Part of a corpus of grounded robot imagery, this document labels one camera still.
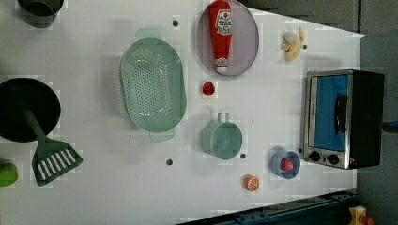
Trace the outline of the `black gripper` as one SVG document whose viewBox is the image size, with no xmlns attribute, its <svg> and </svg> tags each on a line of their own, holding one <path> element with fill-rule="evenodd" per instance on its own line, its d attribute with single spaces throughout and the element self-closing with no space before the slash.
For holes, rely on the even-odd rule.
<svg viewBox="0 0 398 225">
<path fill-rule="evenodd" d="M 398 121 L 383 122 L 382 128 L 386 132 L 398 133 Z"/>
</svg>

